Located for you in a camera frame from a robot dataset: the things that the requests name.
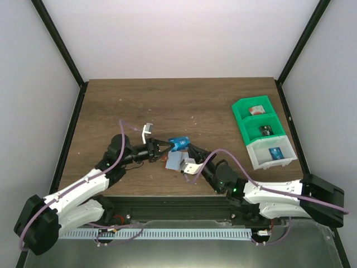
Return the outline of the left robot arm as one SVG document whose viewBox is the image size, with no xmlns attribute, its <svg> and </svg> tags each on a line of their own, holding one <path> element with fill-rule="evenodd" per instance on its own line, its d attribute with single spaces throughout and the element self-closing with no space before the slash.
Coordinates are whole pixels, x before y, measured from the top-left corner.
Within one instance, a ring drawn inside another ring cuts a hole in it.
<svg viewBox="0 0 357 268">
<path fill-rule="evenodd" d="M 127 165 L 155 162 L 173 147 L 172 142 L 155 138 L 133 146 L 128 136 L 115 135 L 103 158 L 84 177 L 56 193 L 26 200 L 14 227 L 20 249 L 42 255 L 65 233 L 87 223 L 107 221 L 112 209 L 99 193 L 119 182 Z"/>
</svg>

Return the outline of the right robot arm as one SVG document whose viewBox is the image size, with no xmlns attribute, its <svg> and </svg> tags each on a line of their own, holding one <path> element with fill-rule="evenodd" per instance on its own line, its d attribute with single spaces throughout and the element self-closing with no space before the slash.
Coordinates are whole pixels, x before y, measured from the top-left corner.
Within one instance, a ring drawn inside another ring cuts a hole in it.
<svg viewBox="0 0 357 268">
<path fill-rule="evenodd" d="M 188 158 L 182 161 L 182 173 L 203 176 L 218 194 L 225 194 L 237 207 L 252 206 L 260 217 L 311 218 L 334 228 L 344 225 L 344 191 L 328 181 L 305 174 L 300 180 L 257 182 L 241 178 L 229 163 L 213 160 L 216 153 L 188 145 Z"/>
</svg>

